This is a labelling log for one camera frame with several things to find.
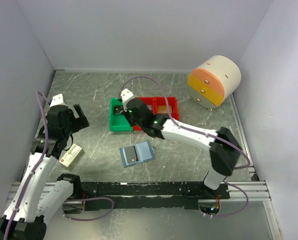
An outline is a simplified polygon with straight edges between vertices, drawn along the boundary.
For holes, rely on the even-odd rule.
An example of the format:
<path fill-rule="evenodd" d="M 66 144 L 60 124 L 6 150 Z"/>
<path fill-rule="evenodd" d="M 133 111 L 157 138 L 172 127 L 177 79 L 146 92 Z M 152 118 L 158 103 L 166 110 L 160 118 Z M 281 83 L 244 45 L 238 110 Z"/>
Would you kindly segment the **green plastic bin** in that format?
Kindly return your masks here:
<path fill-rule="evenodd" d="M 123 115 L 114 115 L 114 106 L 123 105 L 117 98 L 112 97 L 110 99 L 109 106 L 109 129 L 112 132 L 127 132 L 132 131 L 128 121 Z"/>

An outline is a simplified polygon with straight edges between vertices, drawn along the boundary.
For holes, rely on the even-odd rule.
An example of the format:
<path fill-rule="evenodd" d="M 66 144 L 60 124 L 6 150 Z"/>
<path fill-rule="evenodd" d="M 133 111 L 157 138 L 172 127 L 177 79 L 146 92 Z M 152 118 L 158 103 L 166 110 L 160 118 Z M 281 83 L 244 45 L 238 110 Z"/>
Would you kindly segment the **red plastic bin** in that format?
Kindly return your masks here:
<path fill-rule="evenodd" d="M 153 110 L 149 108 L 149 105 L 149 103 L 138 97 L 131 101 L 130 110 L 134 119 L 134 131 L 140 131 L 142 127 L 147 127 L 150 120 L 154 118 Z"/>
<path fill-rule="evenodd" d="M 156 113 L 157 114 L 168 114 L 168 110 L 167 110 L 167 105 L 166 105 L 166 101 L 165 98 L 163 96 L 156 96 L 155 97 L 155 101 L 156 101 Z M 175 119 L 175 120 L 179 120 L 179 111 L 178 111 L 178 104 L 177 104 L 177 99 L 175 96 L 168 96 L 167 97 L 167 101 L 168 101 L 168 106 L 169 106 L 169 111 L 171 113 L 171 116 Z"/>

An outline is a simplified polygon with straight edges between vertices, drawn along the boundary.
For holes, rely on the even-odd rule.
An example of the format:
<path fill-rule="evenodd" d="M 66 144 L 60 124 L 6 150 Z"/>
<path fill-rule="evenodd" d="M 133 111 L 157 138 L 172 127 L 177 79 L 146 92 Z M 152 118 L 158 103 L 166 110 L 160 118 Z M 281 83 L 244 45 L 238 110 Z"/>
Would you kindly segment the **blue card holder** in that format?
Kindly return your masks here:
<path fill-rule="evenodd" d="M 154 160 L 154 151 L 155 148 L 148 140 L 119 149 L 122 164 L 125 168 Z"/>

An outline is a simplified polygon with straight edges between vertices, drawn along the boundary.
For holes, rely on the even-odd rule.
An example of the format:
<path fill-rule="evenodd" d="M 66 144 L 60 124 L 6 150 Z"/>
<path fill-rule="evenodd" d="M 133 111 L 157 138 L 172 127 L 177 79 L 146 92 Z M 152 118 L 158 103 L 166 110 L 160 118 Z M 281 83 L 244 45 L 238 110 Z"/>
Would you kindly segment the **round drawer cabinet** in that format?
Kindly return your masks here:
<path fill-rule="evenodd" d="M 241 78 L 232 60 L 214 55 L 188 75 L 188 94 L 202 107 L 216 109 L 238 88 Z"/>

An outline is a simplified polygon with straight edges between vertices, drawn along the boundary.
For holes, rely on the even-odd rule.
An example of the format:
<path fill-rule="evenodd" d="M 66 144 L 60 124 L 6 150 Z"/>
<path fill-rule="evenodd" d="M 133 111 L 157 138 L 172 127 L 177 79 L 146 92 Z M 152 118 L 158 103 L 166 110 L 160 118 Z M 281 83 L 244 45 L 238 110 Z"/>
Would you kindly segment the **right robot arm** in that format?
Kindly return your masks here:
<path fill-rule="evenodd" d="M 211 167 L 203 180 L 201 193 L 207 199 L 218 194 L 220 184 L 232 175 L 242 150 L 228 128 L 204 129 L 176 121 L 165 114 L 154 114 L 138 97 L 120 101 L 123 105 L 121 114 L 128 123 L 140 127 L 148 136 L 179 141 L 209 151 Z"/>

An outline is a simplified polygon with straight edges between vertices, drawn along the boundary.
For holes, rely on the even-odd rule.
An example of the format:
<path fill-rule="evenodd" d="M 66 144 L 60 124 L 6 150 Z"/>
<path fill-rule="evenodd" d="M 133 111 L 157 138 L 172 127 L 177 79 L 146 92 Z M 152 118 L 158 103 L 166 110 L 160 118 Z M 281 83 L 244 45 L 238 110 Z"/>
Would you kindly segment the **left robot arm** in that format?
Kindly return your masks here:
<path fill-rule="evenodd" d="M 44 126 L 31 147 L 29 162 L 20 186 L 2 217 L 0 240 L 42 240 L 47 225 L 65 200 L 83 195 L 78 175 L 63 173 L 50 192 L 42 197 L 46 181 L 72 135 L 90 124 L 80 105 L 64 103 L 49 108 Z"/>

